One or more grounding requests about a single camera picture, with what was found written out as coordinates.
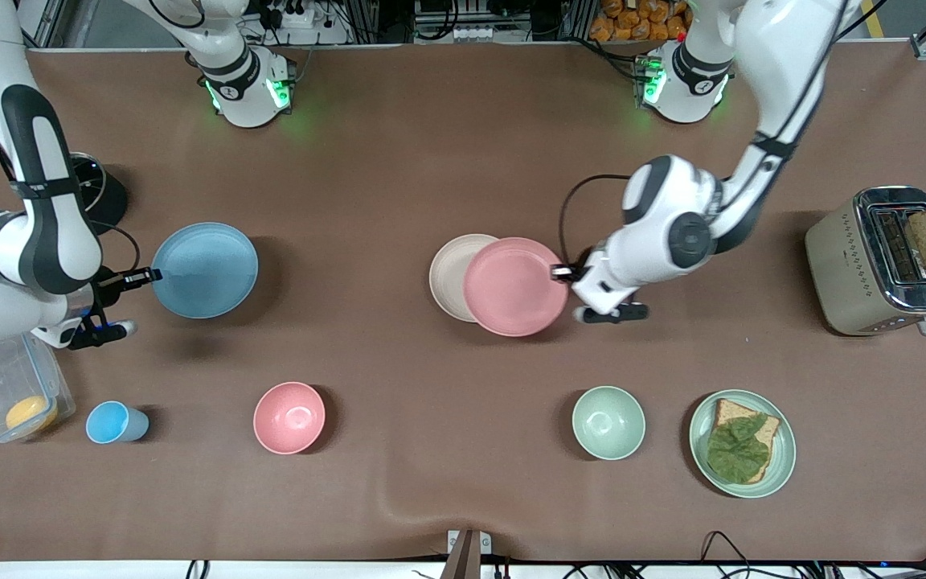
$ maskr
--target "toaster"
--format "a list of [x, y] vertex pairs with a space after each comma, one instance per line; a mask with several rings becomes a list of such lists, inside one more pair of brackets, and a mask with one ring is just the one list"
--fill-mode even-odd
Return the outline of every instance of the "toaster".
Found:
[[919, 188], [867, 188], [809, 228], [809, 271], [835, 332], [874, 336], [919, 325], [926, 336], [926, 268], [905, 234], [908, 217], [925, 209]]

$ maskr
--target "pink plate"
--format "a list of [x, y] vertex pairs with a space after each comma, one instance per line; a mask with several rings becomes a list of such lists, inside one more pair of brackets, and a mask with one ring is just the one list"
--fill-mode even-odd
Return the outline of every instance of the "pink plate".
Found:
[[317, 440], [324, 418], [324, 400], [312, 386], [285, 382], [262, 396], [252, 417], [252, 429], [266, 450], [296, 454]]
[[485, 246], [467, 267], [463, 298], [489, 332], [517, 338], [547, 329], [567, 305], [567, 287], [552, 281], [559, 264], [537, 241], [507, 237]]

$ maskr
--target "green plate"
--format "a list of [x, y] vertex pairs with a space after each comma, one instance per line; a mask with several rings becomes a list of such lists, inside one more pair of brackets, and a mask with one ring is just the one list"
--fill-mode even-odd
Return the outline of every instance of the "green plate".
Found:
[[[717, 400], [721, 398], [781, 419], [778, 433], [774, 437], [774, 454], [771, 457], [771, 464], [767, 466], [767, 472], [764, 473], [762, 480], [756, 484], [727, 482], [718, 477], [706, 463], [710, 432], [713, 431], [713, 422], [716, 421]], [[762, 499], [775, 494], [788, 482], [791, 472], [795, 470], [795, 437], [791, 433], [791, 425], [788, 425], [788, 418], [785, 418], [785, 415], [770, 400], [755, 392], [721, 391], [707, 396], [706, 400], [699, 404], [695, 414], [691, 415], [691, 426], [688, 426], [688, 444], [691, 444], [691, 455], [695, 459], [695, 465], [698, 465], [699, 470], [702, 470], [706, 478], [710, 479], [710, 483], [721, 491], [741, 499]]]
[[642, 444], [645, 412], [624, 389], [596, 386], [574, 404], [571, 425], [588, 454], [603, 461], [620, 461]]

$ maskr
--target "table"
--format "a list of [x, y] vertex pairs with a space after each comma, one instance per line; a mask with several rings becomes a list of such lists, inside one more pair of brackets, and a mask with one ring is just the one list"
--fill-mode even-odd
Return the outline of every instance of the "table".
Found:
[[[437, 309], [438, 247], [473, 232], [556, 247], [574, 183], [654, 155], [726, 175], [756, 123], [742, 80], [705, 121], [672, 125], [580, 47], [317, 51], [293, 114], [249, 131], [210, 113], [177, 52], [31, 66], [71, 150], [128, 184], [121, 226], [146, 259], [177, 228], [222, 220], [253, 239], [260, 281], [206, 322], [126, 294], [109, 313], [138, 320], [136, 336], [59, 353], [78, 411], [0, 446], [0, 560], [426, 556], [460, 527], [527, 560], [687, 560], [714, 528], [757, 560], [926, 557], [926, 339], [828, 333], [802, 246], [860, 188], [926, 190], [926, 62], [907, 44], [838, 45], [738, 252], [643, 289], [645, 322], [561, 319], [522, 340]], [[571, 246], [618, 226], [620, 195], [588, 186]], [[0, 206], [18, 206], [1, 176]], [[118, 235], [104, 246], [129, 263]], [[318, 385], [330, 412], [300, 457], [252, 435], [256, 401], [286, 380]], [[645, 408], [625, 461], [593, 461], [569, 432], [598, 384]], [[762, 393], [793, 425], [797, 469], [771, 498], [720, 495], [690, 459], [691, 411], [723, 388]], [[150, 439], [88, 442], [84, 419], [109, 399], [147, 408]]]

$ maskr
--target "cup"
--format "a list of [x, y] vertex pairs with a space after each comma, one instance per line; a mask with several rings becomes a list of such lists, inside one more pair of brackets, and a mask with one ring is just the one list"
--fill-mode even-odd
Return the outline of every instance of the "cup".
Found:
[[148, 417], [144, 412], [116, 400], [96, 406], [84, 424], [84, 432], [96, 444], [131, 442], [145, 436], [146, 431]]

